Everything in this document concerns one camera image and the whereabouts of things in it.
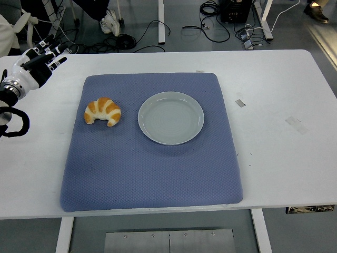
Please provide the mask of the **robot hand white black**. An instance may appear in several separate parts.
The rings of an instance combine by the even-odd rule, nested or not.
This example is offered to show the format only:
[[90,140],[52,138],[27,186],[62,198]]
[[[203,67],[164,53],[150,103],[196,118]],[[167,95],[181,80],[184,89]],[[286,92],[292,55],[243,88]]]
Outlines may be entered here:
[[14,63],[11,73],[1,82],[1,88],[13,91],[21,99],[29,91],[41,88],[67,58],[58,56],[68,48],[54,39],[53,35],[28,49]]

